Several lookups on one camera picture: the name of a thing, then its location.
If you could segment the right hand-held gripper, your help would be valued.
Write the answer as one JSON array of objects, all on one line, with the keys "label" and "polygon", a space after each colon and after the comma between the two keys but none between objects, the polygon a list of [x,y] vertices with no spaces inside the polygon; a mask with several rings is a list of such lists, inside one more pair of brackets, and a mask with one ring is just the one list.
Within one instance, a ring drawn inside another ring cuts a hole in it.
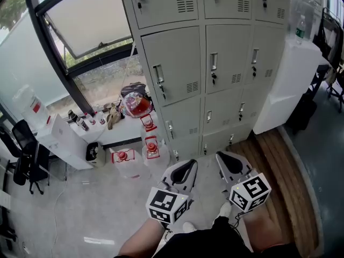
[{"label": "right hand-held gripper", "polygon": [[221,177],[227,182],[224,196],[240,211],[249,212],[262,205],[271,193],[263,173],[251,170],[248,160],[236,153],[216,152]]}]

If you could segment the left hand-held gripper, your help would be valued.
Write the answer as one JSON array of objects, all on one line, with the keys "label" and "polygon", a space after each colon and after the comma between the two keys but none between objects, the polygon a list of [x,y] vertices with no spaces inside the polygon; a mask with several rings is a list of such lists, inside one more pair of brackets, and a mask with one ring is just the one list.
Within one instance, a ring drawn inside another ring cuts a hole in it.
[{"label": "left hand-held gripper", "polygon": [[174,224],[179,220],[194,201],[191,190],[195,186],[197,171],[198,163],[194,159],[169,167],[162,181],[151,188],[146,202],[148,216],[162,224]]}]

